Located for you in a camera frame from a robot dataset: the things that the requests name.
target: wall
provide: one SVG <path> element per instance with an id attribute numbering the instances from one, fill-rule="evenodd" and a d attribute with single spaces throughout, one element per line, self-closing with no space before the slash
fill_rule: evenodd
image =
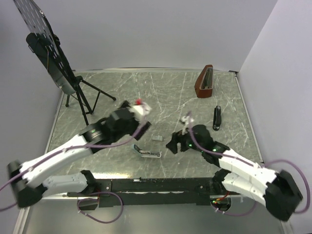
<path id="1" fill-rule="evenodd" d="M 73 69 L 238 71 L 276 0 L 36 0 Z"/>
<path id="2" fill-rule="evenodd" d="M 59 89 L 27 47 L 28 28 L 13 1 L 0 1 L 0 185 L 6 165 L 44 153 Z M 0 207 L 14 202 L 11 189 L 0 192 Z M 2 234 L 13 231 L 18 210 L 0 213 Z"/>
<path id="3" fill-rule="evenodd" d="M 312 4 L 278 1 L 242 69 L 239 83 L 265 161 L 295 162 L 312 186 Z M 300 176 L 293 173 L 306 197 Z M 312 210 L 293 215 L 295 234 L 312 233 Z"/>

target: perforated metal panel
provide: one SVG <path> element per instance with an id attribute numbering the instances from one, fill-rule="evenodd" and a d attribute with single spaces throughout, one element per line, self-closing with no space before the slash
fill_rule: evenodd
<path id="1" fill-rule="evenodd" d="M 55 81 L 56 85 L 66 94 L 75 92 L 72 87 L 74 74 L 68 64 L 68 61 L 59 47 L 57 37 L 54 35 L 52 28 L 45 17 L 43 11 L 36 5 L 33 0 L 13 0 L 18 8 L 22 18 L 24 19 L 29 31 L 35 34 L 38 38 L 45 41 L 47 61 L 53 60 L 55 66 L 45 64 L 48 73 Z"/>

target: black clamp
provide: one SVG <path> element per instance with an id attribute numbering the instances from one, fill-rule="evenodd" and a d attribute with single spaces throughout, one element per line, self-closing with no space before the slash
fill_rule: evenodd
<path id="1" fill-rule="evenodd" d="M 215 131 L 218 131 L 220 129 L 221 125 L 221 107 L 216 106 L 214 108 L 214 124 L 213 124 L 213 129 Z"/>

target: tripod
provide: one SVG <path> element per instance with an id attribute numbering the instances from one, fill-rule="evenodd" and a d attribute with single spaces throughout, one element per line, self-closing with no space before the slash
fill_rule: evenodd
<path id="1" fill-rule="evenodd" d="M 43 11 L 33 0 L 14 0 L 14 3 L 30 31 L 26 38 L 28 47 L 39 58 L 54 83 L 67 95 L 66 107 L 69 106 L 70 96 L 74 97 L 73 94 L 76 93 L 77 98 L 74 98 L 79 102 L 86 125 L 89 125 L 87 114 L 93 114 L 100 93 L 114 101 L 116 98 L 86 82 L 81 76 L 76 77 L 74 75 L 60 47 L 59 38 L 53 33 Z M 97 99 L 92 109 L 79 85 L 81 82 L 98 91 Z"/>
<path id="2" fill-rule="evenodd" d="M 94 105 L 93 105 L 93 108 L 91 109 L 90 107 L 90 104 L 86 98 L 86 96 L 84 95 L 81 87 L 79 86 L 79 83 L 82 82 L 86 85 L 88 85 L 89 87 L 95 89 L 96 91 L 98 91 L 97 93 L 97 98 L 96 98 L 96 101 L 94 102 Z M 70 96 L 72 96 L 74 99 L 76 99 L 78 102 L 79 102 L 79 105 L 80 105 L 80 108 L 81 108 L 81 111 L 82 111 L 82 115 L 83 115 L 83 118 L 84 118 L 84 121 L 86 122 L 86 125 L 89 125 L 89 122 L 88 122 L 88 118 L 87 118 L 87 114 L 93 114 L 95 108 L 96 108 L 96 105 L 97 105 L 97 102 L 98 102 L 98 98 L 99 98 L 99 95 L 102 93 L 108 97 L 110 97 L 112 100 L 116 101 L 116 98 L 109 95 L 108 93 L 104 92 L 103 90 L 95 87 L 94 85 L 90 84 L 89 82 L 86 82 L 85 80 L 83 80 L 82 76 L 77 76 L 76 77 L 76 85 L 75 85 L 75 89 L 77 90 L 76 91 L 76 95 L 77 97 L 73 96 L 72 94 L 71 95 L 67 95 L 67 99 L 66 99 L 66 104 L 65 106 L 68 107 L 69 106 L 69 98 Z M 84 110 L 84 107 L 87 107 L 88 109 L 88 112 L 85 112 Z"/>

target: marble surface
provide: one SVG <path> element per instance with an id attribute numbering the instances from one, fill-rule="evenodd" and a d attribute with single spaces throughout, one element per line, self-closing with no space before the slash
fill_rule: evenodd
<path id="1" fill-rule="evenodd" d="M 188 150 L 174 155 L 165 147 L 172 132 L 182 128 L 179 118 L 190 110 L 195 119 L 194 124 L 205 124 L 215 140 L 254 162 L 260 162 L 234 73 L 215 71 L 213 96 L 204 99 L 197 98 L 194 91 L 199 73 L 168 70 L 76 73 L 117 98 L 114 102 L 100 95 L 94 114 L 88 115 L 90 123 L 107 117 L 124 100 L 141 98 L 153 109 L 148 116 L 152 126 L 140 141 L 134 140 L 127 145 L 101 150 L 68 165 L 56 175 L 90 170 L 101 178 L 213 177 L 219 169 L 208 164 L 200 153 Z M 97 92 L 84 84 L 81 87 L 93 105 Z M 85 127 L 78 102 L 71 98 L 70 106 L 66 108 L 65 100 L 66 97 L 59 111 L 49 150 L 62 145 Z M 222 125 L 217 132 L 212 130 L 216 105 L 221 106 L 222 112 Z M 163 135 L 164 141 L 152 141 L 152 134 Z M 133 143 L 143 150 L 162 151 L 162 158 L 140 157 L 131 149 Z"/>

